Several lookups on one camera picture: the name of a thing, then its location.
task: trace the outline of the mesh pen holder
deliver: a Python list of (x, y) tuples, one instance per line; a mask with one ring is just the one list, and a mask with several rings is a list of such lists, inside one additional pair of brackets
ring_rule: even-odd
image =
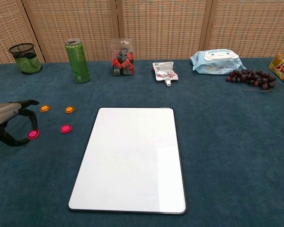
[(9, 52), (13, 55), (23, 74), (31, 75), (41, 71), (42, 66), (36, 55), (33, 44), (17, 44), (10, 47)]

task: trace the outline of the wet wipes package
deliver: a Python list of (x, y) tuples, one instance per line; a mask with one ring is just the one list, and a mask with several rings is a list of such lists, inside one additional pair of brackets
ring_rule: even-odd
[(246, 69), (239, 56), (227, 49), (198, 51), (190, 59), (193, 70), (201, 74), (227, 75), (234, 70)]

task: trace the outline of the wicker screen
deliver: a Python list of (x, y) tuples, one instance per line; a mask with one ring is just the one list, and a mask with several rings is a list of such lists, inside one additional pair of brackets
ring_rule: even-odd
[(40, 61), (43, 60), (24, 8), (18, 0), (0, 0), (0, 64), (15, 63), (9, 48), (19, 43), (34, 43)]
[(241, 57), (284, 54), (284, 0), (214, 0), (204, 48)]
[(47, 62), (68, 61), (64, 44), (70, 38), (82, 40), (89, 61), (110, 59), (110, 40), (119, 36), (110, 0), (23, 2)]
[(198, 51), (205, 6), (206, 0), (117, 0), (120, 36), (134, 39), (137, 59), (188, 59)]

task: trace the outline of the whiteboard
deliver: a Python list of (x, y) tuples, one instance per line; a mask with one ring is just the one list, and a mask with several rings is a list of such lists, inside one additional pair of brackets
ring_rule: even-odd
[(68, 207), (185, 213), (174, 111), (100, 108)]

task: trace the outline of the yellow box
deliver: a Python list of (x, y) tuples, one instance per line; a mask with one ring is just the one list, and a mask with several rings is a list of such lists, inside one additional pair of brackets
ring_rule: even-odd
[(284, 55), (278, 53), (269, 64), (269, 69), (284, 82)]

